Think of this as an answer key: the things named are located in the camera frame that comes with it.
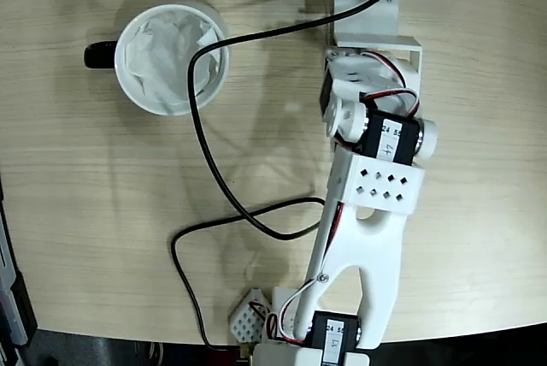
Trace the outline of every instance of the robotic arm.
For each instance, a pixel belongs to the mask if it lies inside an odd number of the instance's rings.
[[[363,1],[335,0],[335,13]],[[424,176],[414,159],[432,156],[437,143],[437,128],[420,107],[422,49],[398,35],[397,3],[382,0],[334,24],[337,46],[326,51],[320,99],[334,142],[326,203],[306,282],[278,314],[289,343],[259,344],[257,366],[368,365],[356,350],[374,349],[384,336],[397,298],[403,230]],[[374,212],[360,220],[360,207]],[[362,284],[356,316],[318,311],[321,295],[350,266],[359,268]],[[297,297],[290,335],[283,316]]]

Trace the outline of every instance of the black mug handle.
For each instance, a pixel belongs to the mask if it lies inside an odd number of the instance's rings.
[[[92,69],[114,69],[117,41],[101,41],[85,47],[84,64]]]

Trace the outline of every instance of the mug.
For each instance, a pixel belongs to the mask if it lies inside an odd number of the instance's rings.
[[[117,41],[102,41],[88,45],[84,52],[84,64],[92,69],[114,69],[121,89],[137,106],[157,115],[184,115],[190,112],[187,101],[180,103],[157,102],[144,94],[140,80],[126,68],[126,46],[133,40],[138,29],[151,18],[168,11],[185,11],[196,15],[215,30],[219,40],[227,38],[227,26],[211,7],[197,2],[163,4],[147,9],[127,24]],[[209,83],[196,95],[197,107],[202,108],[221,90],[228,75],[230,52],[227,47],[220,49],[219,70]],[[181,86],[187,94],[187,86]]]

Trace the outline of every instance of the red wire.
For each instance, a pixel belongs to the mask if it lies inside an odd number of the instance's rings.
[[[266,334],[268,335],[268,339],[275,339],[275,335],[277,334],[277,315],[274,313],[268,315]]]
[[[266,306],[264,306],[263,304],[261,304],[260,302],[255,302],[255,301],[250,301],[249,302],[249,306],[251,309],[253,309],[253,311],[263,320],[265,321],[266,320],[266,314],[265,313],[262,313],[260,312],[256,307],[262,307],[264,309],[264,311],[266,312]]]
[[[337,145],[340,145],[348,150],[353,150],[354,145],[351,142],[344,141],[339,133],[336,133],[336,135],[334,135],[334,140],[336,141]]]
[[[391,71],[393,71],[397,77],[399,78],[399,80],[401,81],[401,84],[403,85],[403,88],[406,88],[407,87],[407,82],[405,81],[404,77],[403,77],[403,74],[401,74],[401,71],[399,71],[399,68],[397,68],[395,66],[395,64],[393,62],[391,62],[386,56],[380,54],[379,52],[376,52],[376,51],[370,51],[370,50],[367,50],[367,53],[368,54],[372,54],[373,56],[377,57],[379,60],[381,60],[385,65],[387,65],[389,68],[391,68]]]
[[[287,309],[289,309],[289,306],[291,306],[291,303],[292,302],[289,302],[280,314],[281,324],[283,324],[283,319],[285,319],[285,313],[287,312]],[[283,336],[283,335],[282,335],[282,338],[283,338],[283,340],[285,340],[289,343],[296,343],[296,344],[302,344],[303,343],[303,340],[291,339],[291,338],[287,338],[286,336]]]
[[[418,96],[411,90],[389,90],[384,92],[377,92],[375,94],[367,95],[361,98],[359,101],[361,103],[365,103],[366,101],[372,101],[374,99],[383,97],[392,97],[399,94],[410,94],[416,99],[415,104],[412,106],[410,112],[407,114],[407,117],[412,118],[414,115],[416,115],[416,112],[418,112],[418,108],[420,107],[420,100],[418,99]]]
[[[331,232],[328,234],[328,241],[326,242],[325,253],[328,251],[328,248],[331,245],[332,240],[334,239],[334,234],[338,230],[338,224],[340,223],[340,216],[342,216],[343,209],[344,204],[338,202],[338,206],[336,208],[336,216],[334,217],[334,221],[332,222]]]

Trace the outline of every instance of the wooden table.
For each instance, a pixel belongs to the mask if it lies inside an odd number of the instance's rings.
[[[87,44],[171,1],[0,0],[0,174],[41,328],[200,341],[168,239],[232,208],[190,117],[145,113],[114,73],[82,63]],[[204,1],[233,35],[316,18],[332,3]],[[440,140],[406,229],[386,340],[547,321],[546,25],[545,0],[401,0],[401,34],[425,47],[422,102]],[[222,172],[249,207],[325,194],[325,39],[303,32],[236,46],[225,89],[203,111]],[[293,231],[319,214],[294,208],[266,221]],[[299,285],[312,243],[273,241],[244,223],[183,241],[211,340],[228,341],[226,319],[249,287]],[[349,271],[324,305],[353,311],[359,290]]]

